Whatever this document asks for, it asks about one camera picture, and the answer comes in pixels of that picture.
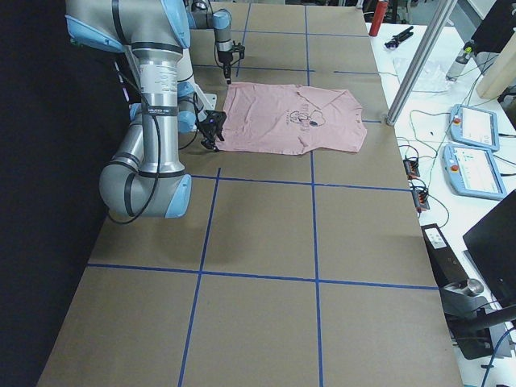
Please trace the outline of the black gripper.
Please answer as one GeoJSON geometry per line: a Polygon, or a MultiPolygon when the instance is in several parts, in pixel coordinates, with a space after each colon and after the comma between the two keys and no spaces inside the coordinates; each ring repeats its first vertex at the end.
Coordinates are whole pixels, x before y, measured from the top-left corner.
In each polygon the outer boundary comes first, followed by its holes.
{"type": "Polygon", "coordinates": [[[234,40],[215,43],[218,62],[223,66],[223,76],[227,84],[231,84],[231,66],[245,57],[245,46],[234,40]]]}
{"type": "Polygon", "coordinates": [[[203,135],[201,145],[210,151],[218,152],[219,149],[215,143],[216,139],[224,141],[223,124],[227,119],[224,111],[205,110],[206,118],[198,124],[198,128],[203,135]]]}

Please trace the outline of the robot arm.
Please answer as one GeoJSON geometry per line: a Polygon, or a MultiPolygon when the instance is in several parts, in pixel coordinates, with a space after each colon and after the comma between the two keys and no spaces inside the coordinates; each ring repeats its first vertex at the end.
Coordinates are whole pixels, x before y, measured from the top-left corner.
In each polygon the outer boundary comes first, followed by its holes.
{"type": "Polygon", "coordinates": [[[214,61],[223,71],[228,85],[232,83],[231,71],[245,57],[245,46],[231,37],[231,12],[225,8],[214,10],[211,1],[184,1],[190,29],[212,30],[214,33],[214,61]]]}
{"type": "Polygon", "coordinates": [[[139,96],[118,151],[102,170],[99,190],[112,222],[141,217],[180,218],[189,206],[192,178],[180,162],[179,135],[202,135],[215,150],[226,115],[206,105],[189,57],[190,32],[212,29],[229,72],[239,46],[231,14],[205,1],[69,1],[66,23],[78,45],[123,54],[127,84],[139,96]]]}

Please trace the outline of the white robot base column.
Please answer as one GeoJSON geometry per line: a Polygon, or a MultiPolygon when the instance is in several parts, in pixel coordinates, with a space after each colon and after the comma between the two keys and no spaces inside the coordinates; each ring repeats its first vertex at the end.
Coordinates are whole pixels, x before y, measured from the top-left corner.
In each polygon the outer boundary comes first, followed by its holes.
{"type": "Polygon", "coordinates": [[[190,59],[189,49],[183,49],[183,56],[177,64],[177,104],[178,122],[187,126],[190,131],[195,124],[194,94],[197,95],[197,106],[200,107],[198,118],[200,121],[206,118],[206,110],[213,110],[216,106],[217,97],[215,94],[205,94],[195,80],[194,70],[190,59]]]}

